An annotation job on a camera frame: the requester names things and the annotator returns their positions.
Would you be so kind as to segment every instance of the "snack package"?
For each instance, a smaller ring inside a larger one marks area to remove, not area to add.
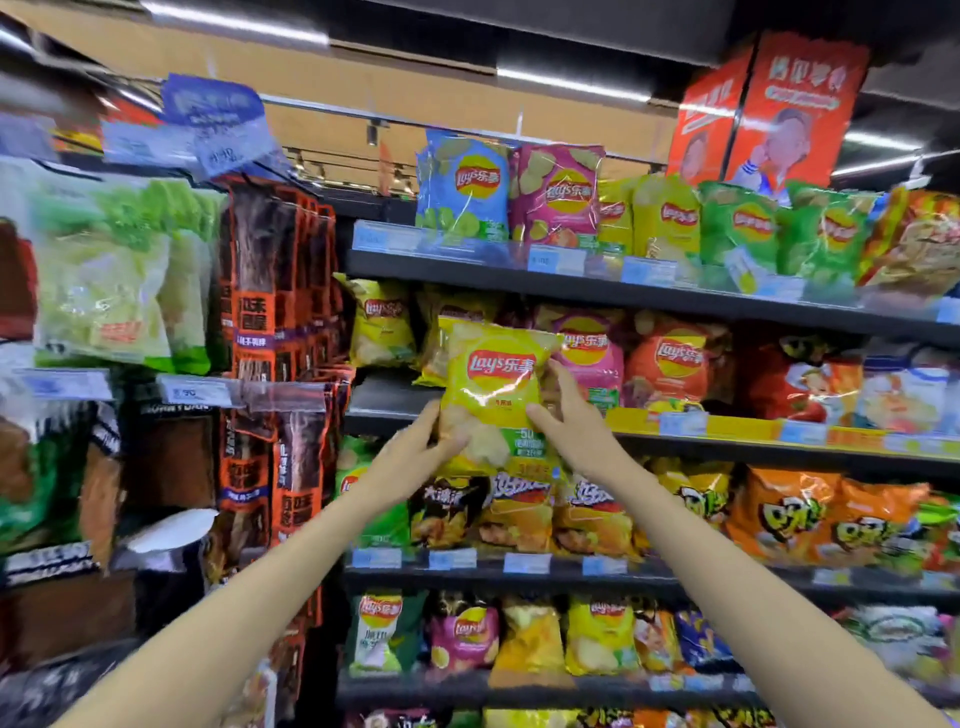
[[[566,618],[565,661],[571,675],[615,675],[639,667],[634,610],[626,601],[573,597]]]
[[[769,564],[800,564],[808,535],[827,527],[839,475],[750,468],[725,529],[746,553]]]
[[[677,175],[647,175],[634,189],[634,252],[677,261],[677,281],[700,279],[700,198]]]
[[[777,272],[821,286],[853,286],[869,228],[870,196],[786,183],[791,207],[777,210]]]
[[[346,493],[367,471],[376,456],[378,447],[372,438],[350,437],[343,439],[337,456],[336,490],[334,497]],[[399,503],[385,513],[376,516],[364,526],[354,545],[358,548],[388,546],[406,548],[410,545],[410,517],[407,504]]]
[[[863,360],[863,386],[853,425],[920,434],[947,411],[950,361],[920,344],[874,337]]]
[[[598,485],[577,473],[564,478],[554,511],[553,536],[561,554],[635,558],[634,520]]]
[[[517,165],[517,223],[523,241],[597,250],[597,169],[603,147],[528,144]]]
[[[490,324],[502,301],[503,296],[498,293],[451,291],[426,283],[417,293],[420,314],[428,328],[420,355],[420,376],[414,384],[446,386],[446,334],[440,329],[439,317]]]
[[[757,279],[777,272],[777,203],[725,182],[700,182],[700,197],[701,259],[726,266],[742,293],[756,293]]]
[[[526,553],[549,551],[553,501],[552,482],[497,473],[477,520],[480,541]]]
[[[534,328],[564,335],[554,358],[573,374],[584,399],[604,413],[620,404],[623,350],[610,340],[610,333],[623,316],[618,310],[578,310],[552,303],[534,309]]]
[[[844,477],[827,518],[810,537],[806,558],[838,568],[872,566],[883,545],[917,515],[929,491],[926,483],[877,485]]]
[[[647,672],[677,672],[684,665],[673,614],[653,599],[634,599],[634,647]]]
[[[730,648],[713,631],[700,612],[677,612],[676,624],[684,662],[697,672],[741,671]]]
[[[494,672],[564,672],[560,616],[552,605],[508,596],[503,616],[507,636],[493,661]]]
[[[426,592],[364,594],[352,600],[347,635],[349,671],[407,672],[420,652],[420,618]]]
[[[440,592],[430,620],[430,665],[439,672],[489,667],[500,649],[500,618],[486,602]]]
[[[490,479],[432,477],[409,500],[414,546],[453,548],[463,543],[490,489]]]
[[[399,367],[414,363],[417,346],[410,329],[406,286],[395,280],[349,279],[342,273],[333,277],[357,302],[350,365]]]
[[[447,386],[440,435],[468,428],[467,447],[439,474],[496,475],[550,482],[559,458],[527,419],[540,402],[540,376],[564,341],[560,334],[504,328],[442,317],[447,334]]]

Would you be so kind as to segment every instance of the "fluorescent light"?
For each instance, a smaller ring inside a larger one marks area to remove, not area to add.
[[[245,31],[260,36],[272,36],[288,40],[299,40],[313,45],[326,47],[330,44],[330,36],[320,31],[302,30],[289,25],[276,25],[260,20],[251,20],[241,15],[228,15],[219,12],[209,12],[184,8],[178,5],[155,3],[152,0],[141,0],[140,5],[146,8],[151,15],[172,17],[200,25],[211,25],[216,28],[227,28],[233,31]]]
[[[552,85],[557,88],[565,88],[569,91],[582,91],[583,93],[592,93],[597,96],[609,96],[613,99],[626,99],[627,101],[636,101],[646,104],[650,101],[649,93],[639,93],[638,91],[629,91],[626,88],[611,88],[610,86],[581,84],[577,81],[562,79],[556,76],[541,76],[539,73],[527,73],[526,71],[515,71],[513,68],[496,67],[496,75],[505,79],[514,79],[515,81],[527,81],[531,84]]]

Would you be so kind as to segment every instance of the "hand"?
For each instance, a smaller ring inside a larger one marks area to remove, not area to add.
[[[558,420],[540,404],[527,405],[527,417],[577,473],[601,487],[608,487],[625,467],[635,467],[620,447],[600,411],[584,400],[573,375],[560,362],[550,360],[550,371],[560,384]]]

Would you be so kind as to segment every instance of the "orange chip bag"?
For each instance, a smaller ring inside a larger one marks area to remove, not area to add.
[[[756,559],[773,564],[803,560],[805,536],[821,526],[840,476],[750,468],[733,499],[727,535]]]
[[[843,478],[827,518],[812,534],[807,559],[832,567],[870,566],[884,542],[904,530],[930,486],[872,485]]]

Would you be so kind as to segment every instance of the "snack bag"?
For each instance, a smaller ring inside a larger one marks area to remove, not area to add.
[[[534,309],[534,328],[564,335],[554,358],[573,374],[584,399],[604,413],[620,404],[623,350],[610,340],[610,333],[623,316],[618,310],[577,310],[552,303]]]
[[[371,438],[347,436],[337,456],[337,487],[334,497],[346,493],[367,471],[376,456],[377,447]],[[410,517],[407,504],[399,503],[368,522],[357,537],[358,548],[390,546],[406,548],[410,545]]]
[[[725,182],[700,182],[700,197],[701,259],[726,266],[742,293],[756,293],[757,279],[777,272],[777,203]]]
[[[597,250],[597,169],[603,147],[520,147],[517,210],[523,241]]]
[[[540,402],[540,375],[563,343],[559,334],[504,328],[442,317],[447,334],[447,386],[440,434],[468,428],[467,447],[441,474],[496,475],[550,482],[559,458],[527,419],[526,405]]]
[[[430,665],[440,672],[489,667],[500,648],[500,619],[484,601],[440,592],[429,635]]]
[[[503,616],[507,636],[493,662],[494,672],[564,671],[560,616],[553,606],[506,597]]]
[[[634,189],[633,255],[677,261],[677,280],[700,279],[700,199],[677,175],[647,175]]]
[[[574,597],[566,617],[566,671],[571,675],[615,675],[639,667],[634,610],[627,602]]]
[[[647,672],[677,672],[684,665],[673,614],[653,599],[634,600],[634,647]]]
[[[426,592],[364,594],[353,599],[347,636],[351,675],[407,672],[420,652],[420,617]]]
[[[446,386],[446,334],[440,330],[441,316],[464,321],[492,323],[503,297],[498,293],[449,291],[426,283],[417,293],[420,314],[427,323],[423,353],[420,355],[420,376],[414,384]]]
[[[807,559],[838,568],[871,566],[883,545],[917,515],[929,491],[926,483],[874,485],[843,478],[827,518],[810,538]]]
[[[342,273],[334,273],[333,277],[357,302],[350,337],[350,365],[359,368],[412,364],[417,347],[410,329],[406,286],[395,280],[349,279]]]
[[[414,546],[453,548],[480,514],[490,489],[486,477],[432,477],[410,498]]]
[[[760,561],[802,563],[806,537],[827,526],[838,481],[833,473],[750,468],[745,487],[733,499],[727,535]]]
[[[550,550],[554,486],[497,473],[477,521],[480,541],[526,553]]]

